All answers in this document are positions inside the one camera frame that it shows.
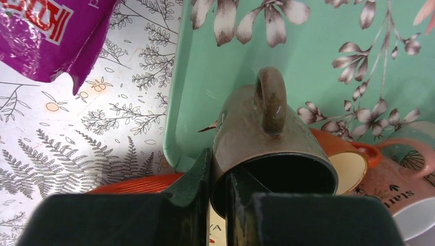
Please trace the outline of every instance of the pink mug handle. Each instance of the pink mug handle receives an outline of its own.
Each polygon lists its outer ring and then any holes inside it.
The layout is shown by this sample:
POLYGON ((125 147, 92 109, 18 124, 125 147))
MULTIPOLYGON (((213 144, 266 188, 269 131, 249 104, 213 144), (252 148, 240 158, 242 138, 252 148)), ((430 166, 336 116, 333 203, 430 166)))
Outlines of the pink mug handle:
POLYGON ((423 178, 435 171, 435 151, 431 146, 424 142, 405 137, 395 137, 379 142, 374 146, 379 150, 383 150, 385 147, 396 144, 409 145, 413 147, 422 155, 424 159, 424 167, 418 171, 408 169, 408 176, 412 178, 423 178))

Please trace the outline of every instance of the mug handle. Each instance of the mug handle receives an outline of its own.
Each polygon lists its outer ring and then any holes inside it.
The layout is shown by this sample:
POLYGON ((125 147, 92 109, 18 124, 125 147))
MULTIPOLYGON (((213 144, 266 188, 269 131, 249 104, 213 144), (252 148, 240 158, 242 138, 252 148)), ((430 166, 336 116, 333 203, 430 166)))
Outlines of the mug handle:
POLYGON ((424 142, 417 141, 410 138, 395 137, 379 142, 374 146, 379 150, 383 150, 385 147, 388 147, 390 145, 396 145, 396 144, 409 145, 413 147, 422 155, 424 159, 424 166, 423 168, 421 168, 421 170, 415 171, 415 170, 407 169, 409 170, 407 171, 408 176, 412 178, 423 178, 431 174, 433 171, 435 171, 435 151, 432 149, 431 146, 429 146, 424 142))
POLYGON ((283 76, 278 69, 267 67, 258 72, 254 104, 260 111, 263 131, 271 136, 281 134, 287 112, 287 94, 283 76))
POLYGON ((362 142, 349 142, 360 152, 364 153, 367 157, 368 167, 374 168, 382 160, 382 153, 379 149, 374 146, 362 143, 362 142))

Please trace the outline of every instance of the plastic bag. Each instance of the plastic bag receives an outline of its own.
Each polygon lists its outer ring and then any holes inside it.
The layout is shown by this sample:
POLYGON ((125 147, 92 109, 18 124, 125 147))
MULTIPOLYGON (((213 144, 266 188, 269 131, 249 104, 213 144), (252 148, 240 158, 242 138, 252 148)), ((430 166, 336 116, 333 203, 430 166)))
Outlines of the plastic bag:
POLYGON ((52 82, 67 72, 76 94, 98 58, 116 4, 0 0, 0 60, 40 82, 52 82))

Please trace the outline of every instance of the pink mug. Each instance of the pink mug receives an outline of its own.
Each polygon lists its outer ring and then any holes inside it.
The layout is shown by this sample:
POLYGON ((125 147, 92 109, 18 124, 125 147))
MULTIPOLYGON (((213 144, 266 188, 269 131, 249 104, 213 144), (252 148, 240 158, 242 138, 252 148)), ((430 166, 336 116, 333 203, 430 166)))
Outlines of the pink mug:
MULTIPOLYGON (((350 194, 379 199, 393 216, 403 240, 409 240, 435 225, 435 189, 423 177, 435 170, 435 151, 431 146, 409 138, 390 138, 374 145, 379 150, 405 144, 419 151, 425 165, 421 170, 402 167, 383 156, 375 168, 367 170, 361 183, 350 194)), ((361 151, 364 146, 354 145, 361 151)))

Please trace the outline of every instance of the white tablecloth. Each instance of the white tablecloth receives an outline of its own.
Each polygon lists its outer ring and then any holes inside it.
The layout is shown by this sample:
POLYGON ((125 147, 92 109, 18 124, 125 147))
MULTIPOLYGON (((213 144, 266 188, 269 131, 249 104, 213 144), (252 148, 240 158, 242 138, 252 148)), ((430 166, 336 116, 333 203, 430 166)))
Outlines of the white tablecloth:
POLYGON ((0 245, 56 193, 172 173, 162 143, 182 0, 123 0, 77 96, 0 64, 0 245))

